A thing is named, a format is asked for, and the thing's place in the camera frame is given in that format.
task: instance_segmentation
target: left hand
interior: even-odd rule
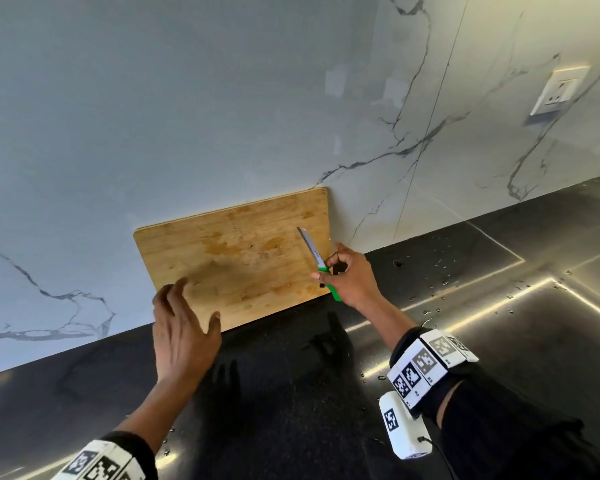
[[[220,312],[214,312],[207,333],[182,292],[186,278],[163,286],[153,298],[153,348],[158,382],[169,379],[197,387],[211,368],[222,338]]]

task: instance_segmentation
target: white sensor device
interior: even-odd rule
[[[393,452],[398,458],[407,460],[431,453],[433,449],[431,443],[418,441],[422,436],[431,440],[422,417],[414,419],[411,416],[400,394],[396,391],[385,393],[380,398],[380,411]]]

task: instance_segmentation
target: knife blade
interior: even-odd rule
[[[309,233],[306,231],[306,229],[304,229],[302,227],[296,227],[296,229],[298,229],[298,232],[302,236],[303,241],[306,244],[306,247],[308,247],[309,250],[311,251],[313,258],[315,259],[315,262],[318,265],[318,271],[324,271],[324,272],[328,273],[329,268],[325,265],[324,261],[322,260],[322,257],[320,256],[320,253],[315,248],[315,244],[313,243]],[[331,294],[333,295],[334,300],[342,301],[342,298],[339,297],[338,292],[336,291],[336,288],[334,288],[331,285],[327,285],[327,288],[329,289],[329,291],[331,291]]]

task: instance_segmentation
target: black cable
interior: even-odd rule
[[[423,441],[426,441],[427,443],[431,443],[436,448],[436,450],[438,450],[440,452],[440,455],[442,455],[442,458],[445,460],[445,463],[447,464],[447,468],[449,469],[449,475],[451,475],[451,478],[453,478],[453,480],[458,480],[456,472],[454,471],[453,467],[451,466],[451,463],[449,463],[449,460],[447,460],[447,457],[445,456],[444,452],[442,452],[442,450],[440,449],[440,447],[437,444],[433,443],[433,441],[431,441],[430,439],[428,439],[424,436],[419,436],[418,441],[420,443],[422,443]]]

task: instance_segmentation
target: hand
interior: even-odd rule
[[[347,270],[340,274],[316,271],[311,277],[336,288],[344,303],[360,312],[369,304],[382,300],[371,264],[365,255],[349,249],[340,242],[336,243],[336,249],[337,252],[324,262],[325,265],[332,267],[344,262],[347,264]]]
[[[207,333],[182,292],[186,278],[163,286],[153,298],[153,348],[158,382],[174,379],[197,387],[220,349],[220,312],[214,312]]]

